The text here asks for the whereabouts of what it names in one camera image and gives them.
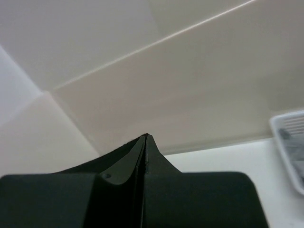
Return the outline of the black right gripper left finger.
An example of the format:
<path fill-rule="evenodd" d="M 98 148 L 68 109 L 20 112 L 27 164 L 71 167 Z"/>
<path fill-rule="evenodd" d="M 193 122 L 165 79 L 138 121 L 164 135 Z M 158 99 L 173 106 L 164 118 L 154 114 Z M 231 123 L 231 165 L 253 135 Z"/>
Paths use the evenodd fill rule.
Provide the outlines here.
<path fill-rule="evenodd" d="M 130 228 L 145 138 L 101 172 L 6 175 L 0 180 L 3 228 Z"/>

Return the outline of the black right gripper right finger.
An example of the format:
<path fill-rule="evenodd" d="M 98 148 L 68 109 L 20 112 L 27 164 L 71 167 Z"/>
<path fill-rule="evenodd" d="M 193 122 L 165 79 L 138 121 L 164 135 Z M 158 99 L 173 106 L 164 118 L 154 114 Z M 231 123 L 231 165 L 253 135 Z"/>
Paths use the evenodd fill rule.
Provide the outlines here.
<path fill-rule="evenodd" d="M 144 175 L 145 228 L 267 228 L 252 180 L 237 171 L 184 173 L 148 135 Z"/>

